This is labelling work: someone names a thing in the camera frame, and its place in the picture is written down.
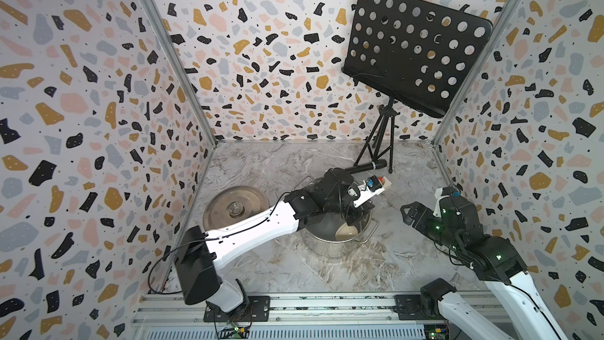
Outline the stainless steel pot lid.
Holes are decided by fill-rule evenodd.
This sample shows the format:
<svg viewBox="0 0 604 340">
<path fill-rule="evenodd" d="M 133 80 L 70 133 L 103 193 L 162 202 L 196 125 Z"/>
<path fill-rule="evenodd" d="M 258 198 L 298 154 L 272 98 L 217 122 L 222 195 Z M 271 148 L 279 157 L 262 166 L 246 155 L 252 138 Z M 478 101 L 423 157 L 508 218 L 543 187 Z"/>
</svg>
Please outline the stainless steel pot lid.
<svg viewBox="0 0 604 340">
<path fill-rule="evenodd" d="M 222 190 L 206 206 L 203 228 L 226 228 L 269 208 L 267 196 L 255 187 L 237 186 Z"/>
</svg>

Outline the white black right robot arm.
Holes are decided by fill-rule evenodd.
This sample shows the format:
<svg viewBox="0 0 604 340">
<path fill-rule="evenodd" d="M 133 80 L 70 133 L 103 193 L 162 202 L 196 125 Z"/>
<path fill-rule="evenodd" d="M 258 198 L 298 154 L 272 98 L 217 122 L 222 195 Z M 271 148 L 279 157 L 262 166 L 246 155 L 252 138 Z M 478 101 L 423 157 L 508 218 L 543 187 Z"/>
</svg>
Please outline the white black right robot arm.
<svg viewBox="0 0 604 340">
<path fill-rule="evenodd" d="M 566 338 L 511 241 L 486 234 L 475 204 L 453 187 L 438 189 L 435 197 L 434 209 L 417 201 L 401 206 L 404 223 L 473 271 L 505 309 L 520 338 Z M 472 339 L 509 337 L 442 279 L 426 284 L 420 297 L 425 316 L 440 316 Z"/>
</svg>

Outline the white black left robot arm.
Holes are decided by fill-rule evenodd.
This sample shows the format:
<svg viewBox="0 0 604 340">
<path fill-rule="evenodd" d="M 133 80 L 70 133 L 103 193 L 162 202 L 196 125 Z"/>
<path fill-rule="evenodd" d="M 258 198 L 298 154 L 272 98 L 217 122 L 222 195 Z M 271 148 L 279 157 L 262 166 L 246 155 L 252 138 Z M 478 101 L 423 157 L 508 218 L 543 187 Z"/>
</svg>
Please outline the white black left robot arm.
<svg viewBox="0 0 604 340">
<path fill-rule="evenodd" d="M 247 294 L 241 283 L 220 276 L 223 267 L 266 242 L 318 224 L 330 214 L 353 226 L 371 212 L 372 198 L 390 185 L 387 178 L 377 176 L 357 183 L 349 170 L 331 168 L 322 178 L 282 194 L 274 206 L 239 223 L 210 231 L 189 228 L 181 244 L 169 252 L 185 304 L 207 302 L 225 313 L 242 314 L 249 306 Z"/>
</svg>

